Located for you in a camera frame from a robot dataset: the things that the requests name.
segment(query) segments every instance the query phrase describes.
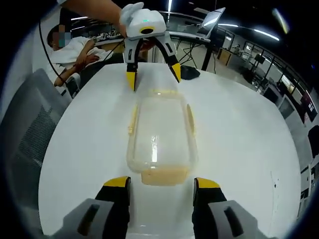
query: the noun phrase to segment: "window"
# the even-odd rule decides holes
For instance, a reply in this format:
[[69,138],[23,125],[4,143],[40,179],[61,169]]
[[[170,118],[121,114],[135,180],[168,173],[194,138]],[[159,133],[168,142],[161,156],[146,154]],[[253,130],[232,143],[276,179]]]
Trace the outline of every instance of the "window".
[[265,58],[265,61],[263,64],[259,63],[258,68],[260,68],[266,74],[268,69],[271,67],[271,62],[274,56],[267,51],[264,51],[262,56]]
[[269,72],[266,75],[266,79],[269,81],[279,82],[282,75],[283,75],[283,69],[279,65],[279,63],[275,60],[273,64],[270,66]]
[[286,71],[295,82],[300,80],[299,76],[290,67],[287,67]]
[[230,49],[230,46],[231,46],[231,43],[232,43],[232,40],[234,38],[234,35],[226,32],[226,36],[225,36],[225,40],[224,40],[224,43],[223,43],[223,48],[229,50]]
[[301,92],[297,88],[293,92],[293,97],[297,101],[297,103],[300,105],[301,98],[303,97],[303,95],[301,94]]
[[244,47],[244,51],[248,54],[251,53],[252,49],[253,49],[253,44],[251,44],[250,42],[246,42],[245,47]]
[[283,75],[281,80],[285,84],[285,86],[287,87],[289,93],[291,94],[294,91],[294,89],[295,89],[295,86],[291,82],[291,79],[288,79],[286,75]]
[[306,91],[306,90],[309,90],[309,91],[310,91],[309,86],[308,86],[305,82],[303,82],[303,80],[300,80],[300,81],[298,82],[298,84],[299,84],[299,87],[300,87],[303,91]]
[[254,47],[253,47],[253,49],[252,49],[252,51],[251,51],[251,56],[252,56],[252,58],[250,59],[250,63],[255,64],[255,63],[257,62],[257,61],[255,60],[256,55],[257,55],[257,54],[260,54],[260,55],[261,55],[262,52],[263,52],[263,49],[262,49],[262,48],[260,48],[260,47],[254,45]]

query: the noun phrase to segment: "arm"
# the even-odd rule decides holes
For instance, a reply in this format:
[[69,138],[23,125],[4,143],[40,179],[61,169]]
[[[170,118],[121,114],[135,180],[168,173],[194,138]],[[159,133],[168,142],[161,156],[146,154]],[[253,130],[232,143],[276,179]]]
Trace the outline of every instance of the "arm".
[[88,54],[88,52],[93,49],[94,45],[95,45],[94,40],[89,40],[89,41],[85,44],[85,46],[83,47],[83,49],[82,49],[80,55],[85,55],[85,57],[86,57],[86,55]]
[[75,65],[83,65],[85,64],[86,61],[86,57],[88,52],[93,49],[95,45],[94,40],[89,40],[83,47],[82,51],[80,52],[80,54],[78,55],[78,57],[76,58],[76,62]]
[[[66,82],[67,79],[69,79],[69,77],[72,76],[76,72],[77,72],[77,69],[75,66],[73,66],[71,69],[65,70],[64,72],[62,72],[60,77]],[[54,86],[63,86],[64,82],[60,79],[60,77],[57,77],[55,79]]]
[[67,0],[62,6],[82,16],[112,23],[126,37],[125,27],[120,24],[122,9],[111,0]]

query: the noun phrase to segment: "gray office chair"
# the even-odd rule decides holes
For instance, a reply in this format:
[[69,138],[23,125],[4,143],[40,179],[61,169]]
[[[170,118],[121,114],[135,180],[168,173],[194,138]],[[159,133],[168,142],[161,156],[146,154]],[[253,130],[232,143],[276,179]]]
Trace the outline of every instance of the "gray office chair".
[[42,233],[38,185],[51,136],[68,106],[43,69],[20,86],[0,125],[1,152],[7,182],[22,216]]

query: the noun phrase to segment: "black object on table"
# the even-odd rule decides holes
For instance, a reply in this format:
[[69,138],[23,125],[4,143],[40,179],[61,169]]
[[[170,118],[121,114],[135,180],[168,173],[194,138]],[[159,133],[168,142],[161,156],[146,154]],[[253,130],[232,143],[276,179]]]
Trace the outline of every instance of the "black object on table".
[[199,77],[200,72],[191,66],[181,66],[180,67],[181,78],[184,80],[192,80]]

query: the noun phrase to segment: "ceiling light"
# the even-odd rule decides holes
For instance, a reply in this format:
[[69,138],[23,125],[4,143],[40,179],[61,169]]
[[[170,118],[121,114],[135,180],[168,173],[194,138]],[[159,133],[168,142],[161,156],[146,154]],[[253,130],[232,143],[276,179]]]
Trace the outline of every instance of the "ceiling light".
[[71,18],[71,21],[80,20],[80,19],[86,19],[86,18],[88,18],[88,16],[76,17],[76,18]]
[[167,11],[169,11],[169,12],[170,12],[170,10],[171,10],[171,4],[172,4],[172,2],[173,2],[173,0],[168,0],[168,9],[167,9]]
[[275,39],[275,40],[279,41],[279,38],[277,38],[277,37],[275,37],[273,35],[270,35],[269,33],[266,33],[264,31],[260,31],[260,30],[257,30],[257,29],[254,29],[254,31],[259,32],[259,33],[264,34],[264,35],[266,35],[268,37],[271,37],[272,39]]
[[84,28],[84,27],[85,27],[85,26],[77,27],[77,28],[72,29],[71,31],[74,31],[74,30],[80,29],[80,28]]
[[279,22],[280,26],[283,28],[284,33],[287,34],[290,31],[290,27],[288,25],[288,22],[285,20],[285,18],[280,14],[277,8],[273,9],[272,11],[273,16],[275,19]]
[[204,26],[210,25],[218,20],[218,17],[214,18],[213,20],[208,21],[207,23],[204,24]]
[[219,26],[233,26],[233,27],[238,27],[238,25],[224,24],[224,23],[219,24]]

